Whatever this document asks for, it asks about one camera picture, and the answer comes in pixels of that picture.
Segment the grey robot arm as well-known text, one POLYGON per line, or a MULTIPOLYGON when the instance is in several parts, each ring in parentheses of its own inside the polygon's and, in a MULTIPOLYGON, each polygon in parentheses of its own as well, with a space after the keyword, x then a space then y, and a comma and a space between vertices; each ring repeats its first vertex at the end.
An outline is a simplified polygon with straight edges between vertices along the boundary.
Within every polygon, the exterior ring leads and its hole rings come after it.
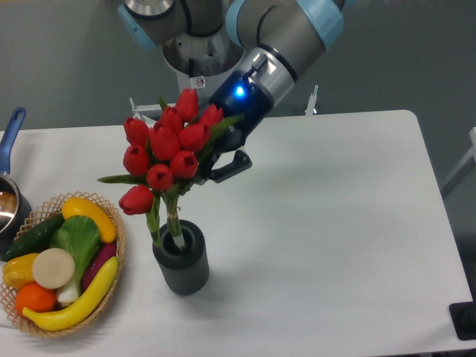
POLYGON ((122 1, 142 48, 159 47, 181 89, 239 115, 193 178, 221 182, 251 166, 246 138, 344 27, 349 1, 122 1))

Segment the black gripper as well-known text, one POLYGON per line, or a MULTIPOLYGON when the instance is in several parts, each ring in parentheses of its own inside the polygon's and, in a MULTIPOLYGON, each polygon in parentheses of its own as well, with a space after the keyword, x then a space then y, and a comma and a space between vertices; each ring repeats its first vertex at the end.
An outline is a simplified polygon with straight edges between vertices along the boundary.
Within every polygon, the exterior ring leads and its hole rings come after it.
POLYGON ((243 149, 246 138, 272 109, 268 93, 258 85, 256 71, 235 71, 212 95, 210 102, 223 110, 224 119, 212 130, 202 152, 196 181, 220 183, 249 169, 252 161, 243 149))

